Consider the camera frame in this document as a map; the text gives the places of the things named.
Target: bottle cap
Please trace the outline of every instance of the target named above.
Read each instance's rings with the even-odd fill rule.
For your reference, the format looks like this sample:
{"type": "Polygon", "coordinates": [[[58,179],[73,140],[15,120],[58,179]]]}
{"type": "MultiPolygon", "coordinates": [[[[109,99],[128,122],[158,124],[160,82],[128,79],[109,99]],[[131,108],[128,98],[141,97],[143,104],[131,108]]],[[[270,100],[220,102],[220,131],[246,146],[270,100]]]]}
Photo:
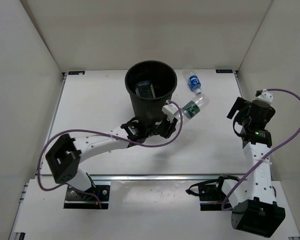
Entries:
{"type": "Polygon", "coordinates": [[[201,92],[201,89],[200,88],[198,88],[197,90],[195,90],[195,94],[197,94],[197,95],[200,95],[202,92],[201,92]]]}

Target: bottle with green label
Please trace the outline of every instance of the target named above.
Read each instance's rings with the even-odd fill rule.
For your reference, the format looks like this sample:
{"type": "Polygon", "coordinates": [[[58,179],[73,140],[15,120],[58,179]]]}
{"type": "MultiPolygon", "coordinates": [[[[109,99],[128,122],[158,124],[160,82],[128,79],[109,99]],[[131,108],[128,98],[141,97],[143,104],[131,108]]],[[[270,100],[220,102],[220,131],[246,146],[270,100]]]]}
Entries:
{"type": "MultiPolygon", "coordinates": [[[[186,124],[187,122],[189,122],[189,120],[197,115],[200,111],[202,111],[202,109],[204,109],[209,104],[209,102],[209,98],[204,94],[200,94],[193,98],[190,102],[188,102],[181,109],[183,117],[182,124],[186,124]]],[[[180,114],[178,111],[175,113],[174,117],[178,119],[178,121],[180,120],[180,114]]]]}

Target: black cylindrical container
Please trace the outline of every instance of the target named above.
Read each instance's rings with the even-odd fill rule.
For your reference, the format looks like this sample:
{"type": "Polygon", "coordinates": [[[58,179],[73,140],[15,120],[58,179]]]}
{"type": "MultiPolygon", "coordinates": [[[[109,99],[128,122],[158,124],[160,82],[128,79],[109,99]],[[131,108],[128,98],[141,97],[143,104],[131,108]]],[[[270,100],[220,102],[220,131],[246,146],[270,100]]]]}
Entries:
{"type": "Polygon", "coordinates": [[[143,61],[131,67],[125,75],[125,87],[130,94],[134,114],[142,121],[156,119],[164,114],[161,111],[167,100],[171,100],[177,87],[177,75],[167,64],[160,61],[143,61]],[[151,81],[155,98],[144,98],[136,94],[136,84],[151,81]]]}

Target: bottle label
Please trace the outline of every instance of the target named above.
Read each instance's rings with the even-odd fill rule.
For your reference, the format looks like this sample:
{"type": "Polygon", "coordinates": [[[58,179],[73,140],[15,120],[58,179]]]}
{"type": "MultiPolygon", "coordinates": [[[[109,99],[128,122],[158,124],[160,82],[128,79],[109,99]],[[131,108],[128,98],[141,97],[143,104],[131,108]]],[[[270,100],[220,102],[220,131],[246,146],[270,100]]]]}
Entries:
{"type": "Polygon", "coordinates": [[[188,84],[189,84],[191,89],[193,89],[197,85],[198,85],[197,88],[201,87],[201,83],[200,83],[199,78],[198,78],[197,75],[192,75],[191,77],[189,77],[188,84]]]}
{"type": "Polygon", "coordinates": [[[183,109],[185,110],[184,115],[186,115],[188,119],[192,119],[195,115],[197,115],[200,112],[200,108],[194,101],[188,102],[188,104],[185,105],[183,109]]]}

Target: green label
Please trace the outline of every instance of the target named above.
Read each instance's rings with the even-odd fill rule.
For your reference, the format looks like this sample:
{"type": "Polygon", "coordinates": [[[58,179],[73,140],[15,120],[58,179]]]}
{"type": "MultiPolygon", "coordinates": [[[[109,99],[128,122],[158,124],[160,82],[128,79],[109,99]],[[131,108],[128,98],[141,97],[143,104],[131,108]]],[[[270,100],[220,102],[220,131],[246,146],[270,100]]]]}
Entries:
{"type": "Polygon", "coordinates": [[[185,110],[184,114],[187,118],[192,119],[197,113],[200,112],[200,108],[194,101],[190,101],[187,105],[183,107],[185,110]]]}

